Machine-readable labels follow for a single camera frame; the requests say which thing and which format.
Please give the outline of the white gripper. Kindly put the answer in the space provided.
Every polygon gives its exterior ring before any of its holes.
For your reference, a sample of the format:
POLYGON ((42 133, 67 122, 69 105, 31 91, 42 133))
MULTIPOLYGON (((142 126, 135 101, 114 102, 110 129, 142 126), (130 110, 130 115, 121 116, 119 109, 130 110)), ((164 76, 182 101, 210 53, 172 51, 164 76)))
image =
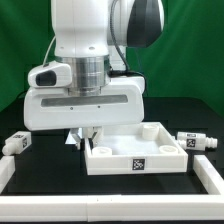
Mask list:
POLYGON ((67 88, 30 88, 24 100, 24 124, 31 131, 71 129, 77 149, 78 128, 94 127, 92 142, 103 136, 98 126, 140 123, 144 118, 143 77, 112 78, 98 96, 74 97, 67 88))

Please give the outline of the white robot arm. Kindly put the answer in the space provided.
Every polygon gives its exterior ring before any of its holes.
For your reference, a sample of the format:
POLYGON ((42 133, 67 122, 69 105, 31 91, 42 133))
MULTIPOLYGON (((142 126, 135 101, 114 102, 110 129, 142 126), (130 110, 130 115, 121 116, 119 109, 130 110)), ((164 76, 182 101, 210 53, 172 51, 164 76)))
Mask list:
POLYGON ((51 0, 55 59, 28 74, 24 124, 31 131, 78 130, 94 139, 104 126, 144 118, 145 78, 132 71, 128 47, 161 35, 161 0, 51 0))

